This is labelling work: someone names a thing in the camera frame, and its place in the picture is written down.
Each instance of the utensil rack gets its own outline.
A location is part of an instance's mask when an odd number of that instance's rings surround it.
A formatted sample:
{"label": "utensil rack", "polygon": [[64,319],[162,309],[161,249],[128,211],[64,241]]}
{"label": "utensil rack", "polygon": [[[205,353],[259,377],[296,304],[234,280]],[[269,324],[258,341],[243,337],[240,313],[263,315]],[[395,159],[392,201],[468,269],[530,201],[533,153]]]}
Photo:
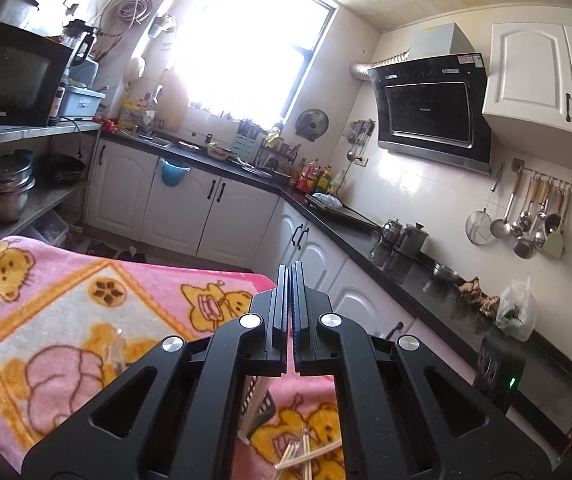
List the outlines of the utensil rack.
{"label": "utensil rack", "polygon": [[532,168],[527,168],[526,162],[524,160],[521,160],[520,158],[513,158],[512,159],[511,170],[514,173],[517,173],[520,170],[521,171],[531,171],[532,173],[537,173],[539,176],[554,178],[556,180],[559,180],[560,182],[565,182],[566,184],[570,184],[570,182],[568,182],[567,180],[563,180],[559,177],[556,177],[555,175],[549,175],[546,173],[542,173],[541,171],[538,171],[538,170],[533,170]]}

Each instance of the triangular cutout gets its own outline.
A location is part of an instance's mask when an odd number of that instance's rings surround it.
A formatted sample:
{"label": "triangular cutout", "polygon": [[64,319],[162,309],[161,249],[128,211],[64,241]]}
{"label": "triangular cutout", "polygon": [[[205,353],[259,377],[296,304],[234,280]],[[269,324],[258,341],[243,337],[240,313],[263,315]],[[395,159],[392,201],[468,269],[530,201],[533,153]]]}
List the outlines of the triangular cutout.
{"label": "triangular cutout", "polygon": [[461,436],[484,424],[486,419],[483,413],[453,388],[435,368],[426,368],[425,375],[453,436]]}
{"label": "triangular cutout", "polygon": [[155,368],[141,370],[94,412],[92,423],[120,438],[128,436],[156,376]]}

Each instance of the mesh strainer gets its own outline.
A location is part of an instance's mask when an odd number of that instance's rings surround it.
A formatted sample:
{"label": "mesh strainer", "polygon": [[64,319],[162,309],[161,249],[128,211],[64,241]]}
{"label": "mesh strainer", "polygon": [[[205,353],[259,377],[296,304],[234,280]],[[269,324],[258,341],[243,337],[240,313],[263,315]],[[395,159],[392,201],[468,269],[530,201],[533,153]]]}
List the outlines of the mesh strainer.
{"label": "mesh strainer", "polygon": [[466,219],[466,236],[470,240],[471,243],[475,245],[483,245],[488,243],[491,238],[490,234],[490,224],[492,224],[492,220],[490,216],[486,212],[488,208],[488,204],[490,203],[490,196],[492,193],[495,192],[497,189],[497,185],[499,184],[499,179],[502,177],[502,173],[504,172],[504,164],[499,167],[497,171],[497,176],[495,177],[495,181],[493,185],[490,187],[490,191],[488,192],[488,196],[486,197],[486,205],[484,205],[483,211],[475,211],[471,213],[470,216]]}

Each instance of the black countertop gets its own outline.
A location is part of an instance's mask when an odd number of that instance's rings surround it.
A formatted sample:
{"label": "black countertop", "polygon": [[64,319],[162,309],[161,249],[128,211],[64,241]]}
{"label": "black countertop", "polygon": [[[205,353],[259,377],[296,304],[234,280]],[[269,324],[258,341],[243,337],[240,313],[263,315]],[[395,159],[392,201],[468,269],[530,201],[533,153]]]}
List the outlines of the black countertop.
{"label": "black countertop", "polygon": [[[102,138],[280,195],[473,368],[484,335],[501,334],[491,320],[461,301],[453,286],[435,280],[427,264],[399,253],[390,254],[374,243],[370,232],[335,221],[307,205],[303,193],[291,187],[277,186],[232,162],[214,160],[204,150],[191,153],[177,146],[160,148],[120,135],[102,134]],[[527,358],[512,405],[561,452],[568,443],[565,434],[572,425],[572,362],[537,331],[525,343],[510,341]]]}

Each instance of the silver bolt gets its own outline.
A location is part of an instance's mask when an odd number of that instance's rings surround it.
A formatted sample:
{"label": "silver bolt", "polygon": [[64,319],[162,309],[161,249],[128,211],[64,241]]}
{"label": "silver bolt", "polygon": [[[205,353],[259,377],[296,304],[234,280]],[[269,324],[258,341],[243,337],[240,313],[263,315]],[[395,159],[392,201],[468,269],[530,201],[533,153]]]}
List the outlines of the silver bolt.
{"label": "silver bolt", "polygon": [[239,318],[239,323],[244,328],[255,328],[261,325],[261,316],[257,316],[257,314],[243,314],[243,316]]}
{"label": "silver bolt", "polygon": [[419,339],[412,335],[403,335],[399,338],[399,346],[409,352],[419,348]]}
{"label": "silver bolt", "polygon": [[177,337],[176,335],[167,337],[166,339],[163,340],[162,343],[162,348],[166,352],[176,352],[178,350],[181,350],[182,346],[183,346],[183,339],[181,337]]}
{"label": "silver bolt", "polygon": [[341,317],[336,314],[323,314],[322,324],[330,327],[339,326],[341,325]]}

